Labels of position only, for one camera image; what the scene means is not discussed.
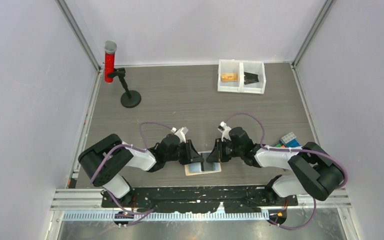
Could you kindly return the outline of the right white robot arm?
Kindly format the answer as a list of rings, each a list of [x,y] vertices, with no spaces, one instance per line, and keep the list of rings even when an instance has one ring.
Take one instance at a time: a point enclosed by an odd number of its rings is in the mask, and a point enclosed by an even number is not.
[[[216,139],[207,162],[226,163],[240,158],[251,167],[292,172],[276,176],[268,183],[265,198],[271,205],[279,205],[286,197],[300,194],[325,201],[348,179],[343,167],[315,142],[298,147],[274,147],[254,143],[242,127],[231,128],[222,122],[218,130],[221,137]]]

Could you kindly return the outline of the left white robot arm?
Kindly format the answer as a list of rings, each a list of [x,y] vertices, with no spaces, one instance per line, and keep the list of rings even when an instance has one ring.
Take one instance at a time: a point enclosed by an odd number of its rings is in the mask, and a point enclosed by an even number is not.
[[[189,165],[205,161],[195,150],[191,140],[177,133],[168,134],[161,142],[148,149],[127,144],[113,133],[84,150],[77,160],[91,184],[109,191],[121,207],[128,207],[134,199],[132,187],[120,175],[124,167],[153,173],[162,169],[167,162]]]

